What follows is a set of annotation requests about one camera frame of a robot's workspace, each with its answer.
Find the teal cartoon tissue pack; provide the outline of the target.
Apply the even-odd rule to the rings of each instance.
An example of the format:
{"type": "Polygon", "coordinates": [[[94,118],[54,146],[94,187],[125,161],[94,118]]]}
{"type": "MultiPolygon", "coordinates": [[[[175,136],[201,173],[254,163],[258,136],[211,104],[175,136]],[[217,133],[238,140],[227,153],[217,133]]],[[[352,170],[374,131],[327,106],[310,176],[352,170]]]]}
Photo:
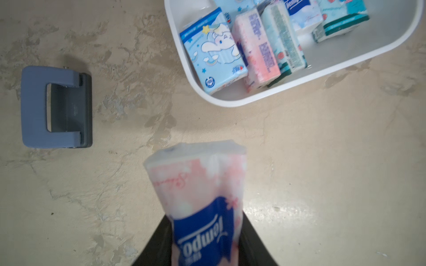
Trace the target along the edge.
{"type": "Polygon", "coordinates": [[[266,35],[280,69],[270,88],[285,77],[307,68],[307,61],[283,1],[270,3],[261,15],[266,35]]]}

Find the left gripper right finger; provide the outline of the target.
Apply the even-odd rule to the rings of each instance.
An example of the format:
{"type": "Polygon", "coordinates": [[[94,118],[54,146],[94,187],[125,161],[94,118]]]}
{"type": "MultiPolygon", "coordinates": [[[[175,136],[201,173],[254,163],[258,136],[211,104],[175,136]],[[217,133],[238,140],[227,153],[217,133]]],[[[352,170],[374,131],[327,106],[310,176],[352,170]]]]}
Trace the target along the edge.
{"type": "Polygon", "coordinates": [[[238,265],[278,266],[245,213],[243,213],[243,224],[239,240],[238,265]]]}

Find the light blue unicorn tissue pack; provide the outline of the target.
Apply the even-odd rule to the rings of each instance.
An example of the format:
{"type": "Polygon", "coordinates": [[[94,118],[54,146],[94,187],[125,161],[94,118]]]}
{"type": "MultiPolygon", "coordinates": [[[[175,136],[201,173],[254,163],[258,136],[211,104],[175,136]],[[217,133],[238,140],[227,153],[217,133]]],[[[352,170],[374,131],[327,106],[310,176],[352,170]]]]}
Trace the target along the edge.
{"type": "Polygon", "coordinates": [[[221,8],[187,26],[180,38],[205,93],[212,95],[247,77],[247,67],[221,8]]]}

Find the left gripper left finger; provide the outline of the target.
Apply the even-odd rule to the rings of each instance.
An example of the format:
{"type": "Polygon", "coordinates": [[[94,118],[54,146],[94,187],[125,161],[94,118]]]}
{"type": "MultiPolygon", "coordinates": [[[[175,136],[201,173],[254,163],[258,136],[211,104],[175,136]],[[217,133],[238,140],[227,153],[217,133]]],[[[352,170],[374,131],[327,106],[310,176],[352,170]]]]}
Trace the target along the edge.
{"type": "Polygon", "coordinates": [[[171,266],[172,224],[164,216],[132,266],[171,266]]]}

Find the pink Tempo tissue pack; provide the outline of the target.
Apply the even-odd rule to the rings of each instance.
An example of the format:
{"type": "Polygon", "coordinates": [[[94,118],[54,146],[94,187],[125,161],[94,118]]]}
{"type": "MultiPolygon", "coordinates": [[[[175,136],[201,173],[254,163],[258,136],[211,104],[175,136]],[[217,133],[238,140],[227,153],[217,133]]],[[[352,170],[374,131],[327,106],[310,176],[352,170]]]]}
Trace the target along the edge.
{"type": "Polygon", "coordinates": [[[180,143],[144,167],[172,224],[172,265],[237,265],[246,149],[232,140],[180,143]]]}
{"type": "Polygon", "coordinates": [[[243,82],[249,93],[281,75],[257,9],[236,16],[231,32],[247,68],[243,82]]]}

